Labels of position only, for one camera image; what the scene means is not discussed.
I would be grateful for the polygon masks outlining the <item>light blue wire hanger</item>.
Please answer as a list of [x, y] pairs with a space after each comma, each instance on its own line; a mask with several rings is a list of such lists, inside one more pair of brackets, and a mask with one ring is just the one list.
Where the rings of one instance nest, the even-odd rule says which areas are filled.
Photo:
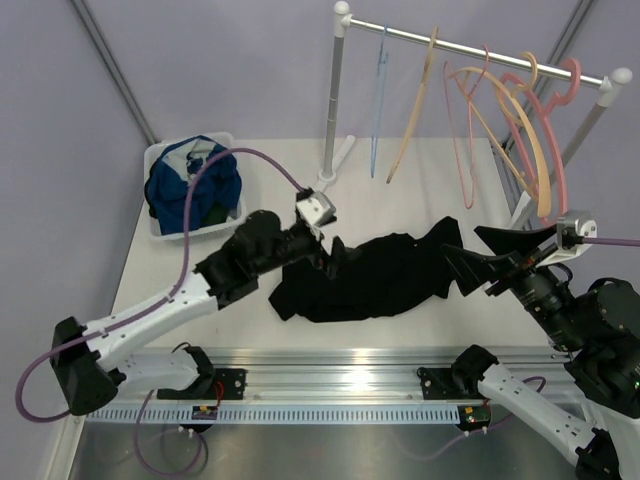
[[385, 43], [388, 34], [388, 25], [385, 24], [381, 34], [378, 61], [376, 67], [376, 85], [373, 99], [373, 125], [371, 134], [371, 146], [370, 146], [370, 177], [375, 177], [378, 142], [380, 138], [381, 120], [384, 108], [384, 95], [386, 88], [386, 76], [388, 67], [389, 52], [386, 49]]

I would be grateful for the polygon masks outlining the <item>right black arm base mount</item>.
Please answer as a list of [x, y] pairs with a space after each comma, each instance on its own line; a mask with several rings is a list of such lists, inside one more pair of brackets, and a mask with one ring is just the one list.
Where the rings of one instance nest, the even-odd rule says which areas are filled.
[[481, 400], [478, 393], [461, 390], [453, 381], [451, 368], [419, 367], [416, 371], [424, 400]]

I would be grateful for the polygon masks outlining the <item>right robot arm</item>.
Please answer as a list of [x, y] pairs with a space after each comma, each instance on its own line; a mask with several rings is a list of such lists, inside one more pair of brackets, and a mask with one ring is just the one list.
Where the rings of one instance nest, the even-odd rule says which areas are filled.
[[501, 404], [562, 453], [579, 479], [638, 478], [639, 295], [628, 281], [604, 277], [575, 296], [550, 269], [555, 255], [599, 244], [595, 227], [479, 226], [475, 232], [490, 255], [442, 248], [460, 292], [468, 295], [481, 286], [489, 296], [511, 292], [552, 348], [567, 355], [564, 368], [598, 422], [591, 425], [560, 409], [479, 345], [452, 364], [454, 389]]

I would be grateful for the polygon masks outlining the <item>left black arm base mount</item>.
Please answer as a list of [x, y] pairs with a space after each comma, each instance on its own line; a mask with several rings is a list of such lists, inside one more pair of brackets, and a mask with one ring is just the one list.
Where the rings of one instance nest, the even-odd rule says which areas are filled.
[[241, 368], [217, 368], [215, 377], [207, 382], [197, 380], [193, 386], [184, 390], [159, 389], [159, 400], [217, 400], [221, 392], [222, 400], [239, 401], [244, 399], [247, 370]]

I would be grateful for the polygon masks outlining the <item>pink plastic hanger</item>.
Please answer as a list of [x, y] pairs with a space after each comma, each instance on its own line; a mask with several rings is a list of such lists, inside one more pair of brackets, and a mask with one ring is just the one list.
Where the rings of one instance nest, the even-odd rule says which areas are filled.
[[[539, 68], [535, 55], [529, 51], [524, 51], [521, 56], [530, 62], [531, 73], [533, 70], [537, 71], [538, 78]], [[545, 142], [543, 148], [548, 163], [553, 194], [553, 211], [550, 218], [548, 220], [539, 218], [543, 225], [551, 225], [561, 214], [568, 210], [568, 191], [562, 162], [563, 158], [550, 117], [556, 107], [566, 106], [573, 101], [580, 88], [582, 71], [580, 63], [573, 58], [565, 60], [562, 66], [570, 72], [569, 87], [565, 93], [554, 92], [545, 105], [541, 103], [539, 97], [533, 92], [533, 86], [531, 87], [531, 92], [526, 96], [526, 99], [533, 107], [535, 119], [538, 121], [539, 130], [542, 132]]]

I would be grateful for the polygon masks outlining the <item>green and white raglan shirt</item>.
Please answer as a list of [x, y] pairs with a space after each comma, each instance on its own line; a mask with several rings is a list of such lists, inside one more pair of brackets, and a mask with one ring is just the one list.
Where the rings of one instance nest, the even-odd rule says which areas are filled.
[[233, 211], [233, 208], [227, 208], [222, 204], [215, 203], [201, 220], [201, 226], [209, 227], [224, 224], [228, 221], [228, 218]]

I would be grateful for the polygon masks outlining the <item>black t-shirt back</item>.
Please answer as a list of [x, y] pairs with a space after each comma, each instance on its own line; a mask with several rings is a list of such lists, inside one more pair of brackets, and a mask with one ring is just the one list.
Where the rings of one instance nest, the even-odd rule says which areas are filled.
[[421, 238], [393, 233], [359, 245], [357, 258], [333, 279], [301, 260], [282, 269], [269, 303], [283, 321], [296, 315], [313, 323], [397, 316], [432, 297], [448, 297], [454, 276], [443, 245], [463, 245], [450, 216]]

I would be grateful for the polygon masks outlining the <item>beige wooden hanger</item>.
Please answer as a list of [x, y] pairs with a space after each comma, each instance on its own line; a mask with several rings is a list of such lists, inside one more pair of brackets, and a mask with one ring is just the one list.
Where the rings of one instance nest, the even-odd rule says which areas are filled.
[[[507, 73], [497, 77], [488, 71], [487, 66], [467, 66], [456, 70], [445, 67], [443, 75], [447, 82], [455, 82], [465, 100], [468, 124], [480, 124], [492, 146], [497, 148], [503, 163], [514, 174], [524, 192], [529, 195], [535, 205], [537, 217], [548, 220], [553, 211], [548, 163], [536, 129], [521, 103], [521, 99], [531, 92], [531, 87], [537, 79], [537, 71], [533, 70], [527, 80]], [[522, 162], [521, 167], [516, 166], [511, 155], [501, 145], [496, 133], [475, 104], [474, 96], [482, 82], [490, 85], [507, 126], [514, 135], [516, 149]]]
[[390, 184], [394, 176], [404, 158], [404, 155], [408, 149], [410, 140], [413, 137], [414, 131], [418, 124], [418, 121], [421, 117], [421, 112], [423, 109], [424, 100], [428, 91], [428, 85], [431, 77], [432, 66], [435, 62], [436, 54], [435, 54], [435, 43], [437, 40], [437, 36], [439, 33], [439, 27], [435, 26], [431, 32], [430, 40], [427, 47], [427, 55], [425, 57], [425, 62], [423, 65], [422, 76], [419, 84], [419, 88], [417, 91], [417, 95], [412, 107], [412, 111], [402, 138], [401, 145], [397, 151], [395, 159], [391, 165], [391, 168], [388, 172], [386, 183]]

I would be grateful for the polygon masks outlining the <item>blue t-shirt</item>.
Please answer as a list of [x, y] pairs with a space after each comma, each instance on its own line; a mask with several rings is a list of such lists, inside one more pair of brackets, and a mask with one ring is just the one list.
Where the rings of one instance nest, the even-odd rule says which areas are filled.
[[[228, 142], [220, 142], [207, 135], [197, 135], [163, 148], [150, 166], [149, 178], [144, 187], [149, 215], [157, 221], [162, 236], [183, 232], [184, 207], [193, 179], [211, 157], [229, 147]], [[215, 203], [235, 211], [241, 190], [242, 180], [237, 170], [236, 158], [229, 155], [216, 161], [202, 175], [193, 194], [189, 215], [190, 230], [207, 228], [201, 226], [201, 220]]]

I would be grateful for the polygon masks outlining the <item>pink wire hanger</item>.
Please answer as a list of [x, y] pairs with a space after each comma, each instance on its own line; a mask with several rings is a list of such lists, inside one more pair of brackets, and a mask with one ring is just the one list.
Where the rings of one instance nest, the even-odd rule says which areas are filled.
[[[475, 172], [475, 135], [474, 135], [474, 96], [480, 83], [484, 79], [489, 67], [489, 51], [483, 47], [485, 59], [481, 67], [471, 66], [454, 69], [450, 61], [445, 60], [442, 67], [443, 86], [447, 119], [449, 122], [451, 140], [453, 142], [456, 168], [459, 176], [460, 188], [464, 207], [471, 210], [476, 200], [476, 172]], [[458, 135], [458, 125], [454, 115], [453, 86], [457, 87], [466, 106], [467, 145], [463, 145], [463, 137]]]

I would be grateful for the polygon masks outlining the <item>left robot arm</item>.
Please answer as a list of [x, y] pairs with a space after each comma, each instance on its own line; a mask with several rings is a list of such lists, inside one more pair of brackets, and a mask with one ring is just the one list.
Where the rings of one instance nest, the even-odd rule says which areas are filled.
[[327, 276], [346, 255], [339, 238], [322, 246], [322, 227], [335, 222], [333, 208], [296, 208], [282, 229], [267, 210], [250, 214], [222, 247], [196, 264], [177, 290], [158, 294], [129, 310], [85, 324], [75, 317], [54, 329], [50, 365], [70, 414], [83, 416], [110, 403], [125, 389], [169, 390], [194, 399], [208, 396], [215, 368], [199, 347], [187, 347], [160, 362], [137, 365], [137, 351], [182, 324], [216, 313], [258, 288], [261, 275], [306, 259]]

